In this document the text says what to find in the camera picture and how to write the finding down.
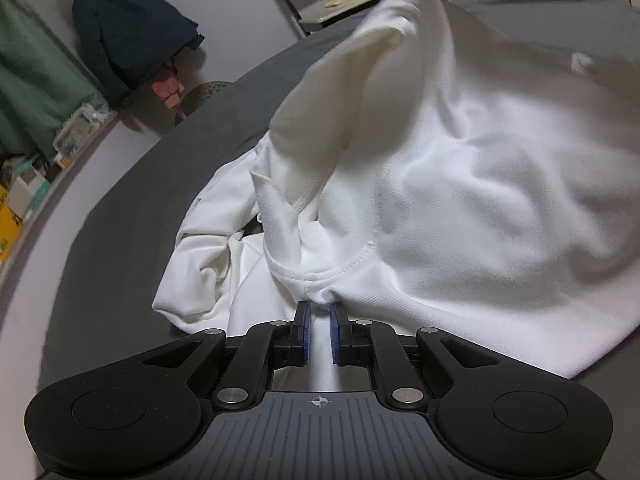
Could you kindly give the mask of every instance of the white fabric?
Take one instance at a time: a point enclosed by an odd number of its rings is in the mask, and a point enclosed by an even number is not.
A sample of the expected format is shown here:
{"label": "white fabric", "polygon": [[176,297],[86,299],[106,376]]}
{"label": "white fabric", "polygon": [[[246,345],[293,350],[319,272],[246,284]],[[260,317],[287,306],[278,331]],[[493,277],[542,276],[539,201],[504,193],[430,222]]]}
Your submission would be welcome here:
{"label": "white fabric", "polygon": [[[197,197],[154,309],[239,335],[343,301],[578,373],[640,322],[640,108],[574,62],[383,0]],[[343,388],[322,313],[313,338],[298,383]]]}

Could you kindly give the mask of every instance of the mattress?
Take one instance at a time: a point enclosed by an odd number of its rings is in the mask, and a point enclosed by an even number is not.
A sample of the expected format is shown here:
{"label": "mattress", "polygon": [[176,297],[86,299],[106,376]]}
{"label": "mattress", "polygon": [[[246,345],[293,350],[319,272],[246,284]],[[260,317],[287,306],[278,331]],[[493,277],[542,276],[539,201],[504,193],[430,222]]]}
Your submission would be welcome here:
{"label": "mattress", "polygon": [[[640,57],[640,14],[616,1],[452,1],[512,40],[559,55],[577,50]],[[105,195],[66,261],[43,348],[40,388],[183,336],[150,306],[185,212],[217,168],[264,135],[306,68],[361,19],[351,16],[299,41],[223,89]],[[614,417],[613,438],[599,468],[610,480],[640,478],[639,355],[636,331],[578,377]]]}

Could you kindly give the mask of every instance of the circular cap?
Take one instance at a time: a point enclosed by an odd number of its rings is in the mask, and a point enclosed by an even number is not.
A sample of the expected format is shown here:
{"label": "circular cap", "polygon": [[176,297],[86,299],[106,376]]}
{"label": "circular cap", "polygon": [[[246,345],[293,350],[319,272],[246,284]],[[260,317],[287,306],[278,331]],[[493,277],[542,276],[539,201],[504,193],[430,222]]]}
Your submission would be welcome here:
{"label": "circular cap", "polygon": [[146,402],[128,390],[107,388],[79,397],[71,407],[74,419],[92,430],[117,430],[140,420]]}
{"label": "circular cap", "polygon": [[495,399],[494,417],[521,433],[547,433],[562,426],[566,408],[553,396],[541,392],[511,392]]}
{"label": "circular cap", "polygon": [[224,390],[220,390],[216,395],[218,400],[225,404],[237,404],[238,402],[246,400],[248,396],[249,394],[242,388],[225,388]]}
{"label": "circular cap", "polygon": [[398,388],[394,390],[391,396],[403,404],[413,404],[414,402],[419,402],[424,397],[422,392],[415,388]]}

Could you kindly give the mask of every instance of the white wall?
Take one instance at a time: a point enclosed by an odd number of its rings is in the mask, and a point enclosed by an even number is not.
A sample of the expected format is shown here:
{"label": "white wall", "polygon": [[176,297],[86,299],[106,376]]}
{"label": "white wall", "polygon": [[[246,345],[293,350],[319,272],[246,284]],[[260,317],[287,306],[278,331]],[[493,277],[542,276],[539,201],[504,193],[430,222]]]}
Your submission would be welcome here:
{"label": "white wall", "polygon": [[[71,0],[27,1],[75,51]],[[188,89],[199,82],[234,81],[300,36],[279,0],[168,1],[199,22],[207,37],[199,52],[186,50],[178,60]],[[36,393],[41,348],[69,247],[92,207],[172,124],[172,114],[150,91],[143,92],[142,99],[124,114],[124,120],[113,127],[52,204],[49,218],[20,266],[20,275],[12,276],[11,286],[2,291],[0,303],[8,304],[0,333],[2,479],[33,480],[35,476],[22,418]]]}

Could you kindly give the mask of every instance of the black object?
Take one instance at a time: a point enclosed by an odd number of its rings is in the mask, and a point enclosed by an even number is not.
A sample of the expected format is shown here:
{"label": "black object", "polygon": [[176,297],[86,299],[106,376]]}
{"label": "black object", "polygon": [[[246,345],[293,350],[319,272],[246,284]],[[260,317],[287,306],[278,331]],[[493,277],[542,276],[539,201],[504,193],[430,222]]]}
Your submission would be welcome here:
{"label": "black object", "polygon": [[198,24],[165,0],[74,0],[73,17],[87,66],[114,108],[184,47],[204,39]]}
{"label": "black object", "polygon": [[270,391],[275,369],[308,361],[310,308],[46,388],[24,420],[43,480],[598,478],[598,396],[434,328],[397,336],[336,303],[334,359],[368,368],[372,391]]}

